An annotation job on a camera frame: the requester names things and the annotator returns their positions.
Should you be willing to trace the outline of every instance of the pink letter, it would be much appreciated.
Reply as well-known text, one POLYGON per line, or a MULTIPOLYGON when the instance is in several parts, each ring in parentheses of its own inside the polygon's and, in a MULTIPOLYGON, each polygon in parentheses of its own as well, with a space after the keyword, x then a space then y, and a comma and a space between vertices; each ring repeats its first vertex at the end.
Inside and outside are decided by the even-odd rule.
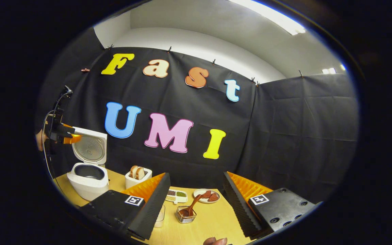
POLYGON ((152 113, 151 132, 149 138, 145 141, 145 145, 149 147, 158 147, 157 135, 160 138, 161 147, 165 149, 173 140, 170 150, 179 153, 186 153, 187 136, 190 128, 193 127, 193 122, 187 119, 180 119, 171 130, 169 130, 166 116, 160 113, 152 113))

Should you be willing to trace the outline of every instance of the white rice cooker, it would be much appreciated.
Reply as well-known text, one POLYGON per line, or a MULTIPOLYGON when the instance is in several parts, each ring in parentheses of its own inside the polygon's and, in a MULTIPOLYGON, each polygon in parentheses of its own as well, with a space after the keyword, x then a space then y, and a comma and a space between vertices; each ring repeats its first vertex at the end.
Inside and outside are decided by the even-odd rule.
POLYGON ((76 163, 67 178, 75 191, 92 201, 109 190, 109 177, 104 168, 107 160, 107 134, 73 127, 74 134, 82 135, 72 144, 73 153, 83 161, 76 163))

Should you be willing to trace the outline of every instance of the ceiling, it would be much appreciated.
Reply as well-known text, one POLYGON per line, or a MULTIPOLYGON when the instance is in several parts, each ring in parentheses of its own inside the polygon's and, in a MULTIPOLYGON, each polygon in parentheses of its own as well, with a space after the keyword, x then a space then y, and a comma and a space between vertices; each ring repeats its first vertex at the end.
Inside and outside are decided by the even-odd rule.
POLYGON ((290 35, 265 17, 227 0, 152 0, 131 10, 131 29, 178 28, 223 39, 255 54, 287 78, 341 70, 341 62, 308 31, 290 35))

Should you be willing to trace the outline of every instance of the ceiling light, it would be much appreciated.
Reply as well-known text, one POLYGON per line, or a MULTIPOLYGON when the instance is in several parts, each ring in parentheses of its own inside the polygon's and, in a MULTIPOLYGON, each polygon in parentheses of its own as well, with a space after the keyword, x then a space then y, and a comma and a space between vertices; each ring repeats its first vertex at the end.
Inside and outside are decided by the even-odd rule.
POLYGON ((267 19, 273 21, 278 26, 288 31, 291 35, 296 35, 299 33, 305 33, 305 28, 294 20, 288 18, 287 16, 277 12, 274 9, 269 8, 261 3, 257 3, 251 0, 229 0, 233 3, 244 6, 254 12, 261 14, 267 19))
POLYGON ((335 68, 323 69, 323 74, 336 74, 335 68))

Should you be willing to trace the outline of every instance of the white plate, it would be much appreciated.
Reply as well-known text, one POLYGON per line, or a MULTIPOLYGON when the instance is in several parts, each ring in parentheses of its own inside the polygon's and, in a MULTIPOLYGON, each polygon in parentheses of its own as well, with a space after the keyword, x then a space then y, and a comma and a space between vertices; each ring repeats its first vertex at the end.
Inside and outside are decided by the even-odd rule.
POLYGON ((215 203, 215 202, 217 202, 218 200, 221 199, 221 195, 217 191, 213 191, 213 190, 210 190, 210 189, 197 189, 196 191, 193 192, 193 197, 196 198, 197 195, 199 195, 199 194, 202 195, 202 194, 204 194, 207 191, 211 191, 211 194, 216 193, 217 196, 219 197, 219 199, 217 199, 215 201, 208 201, 208 198, 201 198, 201 199, 199 199, 200 202, 203 202, 203 203, 215 203))
POLYGON ((187 198, 187 193, 185 192, 185 191, 179 191, 179 192, 183 192, 184 194, 185 194, 185 197, 179 197, 179 196, 177 196, 176 195, 176 192, 178 192, 177 190, 173 190, 173 189, 169 189, 170 191, 174 191, 175 192, 175 195, 166 195, 166 198, 167 197, 174 197, 175 198, 175 200, 174 201, 171 201, 171 200, 168 200, 168 199, 166 199, 166 201, 171 201, 171 202, 173 202, 174 204, 178 204, 179 202, 182 202, 182 203, 184 203, 184 202, 187 202, 188 201, 188 198, 187 198))

